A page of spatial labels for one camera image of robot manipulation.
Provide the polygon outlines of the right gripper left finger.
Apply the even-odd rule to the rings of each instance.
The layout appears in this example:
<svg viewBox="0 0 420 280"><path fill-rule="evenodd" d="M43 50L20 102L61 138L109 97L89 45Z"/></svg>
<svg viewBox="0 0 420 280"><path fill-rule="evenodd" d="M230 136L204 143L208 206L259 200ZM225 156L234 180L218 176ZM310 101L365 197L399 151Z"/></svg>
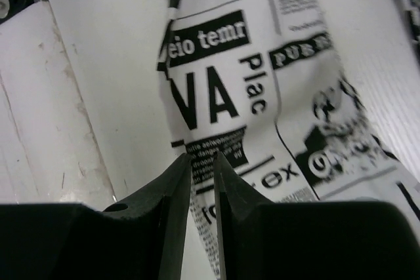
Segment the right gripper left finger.
<svg viewBox="0 0 420 280"><path fill-rule="evenodd" d="M108 279L180 279L190 204L191 157L104 212L116 234Z"/></svg>

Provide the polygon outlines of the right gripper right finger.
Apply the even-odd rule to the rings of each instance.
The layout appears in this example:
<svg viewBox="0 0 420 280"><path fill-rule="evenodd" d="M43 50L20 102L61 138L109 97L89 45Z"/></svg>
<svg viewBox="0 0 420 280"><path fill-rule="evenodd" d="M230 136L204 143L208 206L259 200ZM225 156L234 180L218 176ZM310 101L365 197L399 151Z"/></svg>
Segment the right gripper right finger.
<svg viewBox="0 0 420 280"><path fill-rule="evenodd" d="M418 279L419 241L394 205L275 203L214 158L222 279Z"/></svg>

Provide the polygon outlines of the newspaper print trousers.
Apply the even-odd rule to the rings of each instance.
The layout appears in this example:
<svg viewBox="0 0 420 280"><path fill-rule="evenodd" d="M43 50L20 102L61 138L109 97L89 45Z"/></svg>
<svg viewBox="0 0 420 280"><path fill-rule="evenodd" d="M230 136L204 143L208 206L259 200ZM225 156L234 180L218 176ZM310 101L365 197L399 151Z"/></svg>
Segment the newspaper print trousers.
<svg viewBox="0 0 420 280"><path fill-rule="evenodd" d="M216 279L217 152L272 201L388 201L419 233L418 181L371 126L317 0L169 0L157 70Z"/></svg>

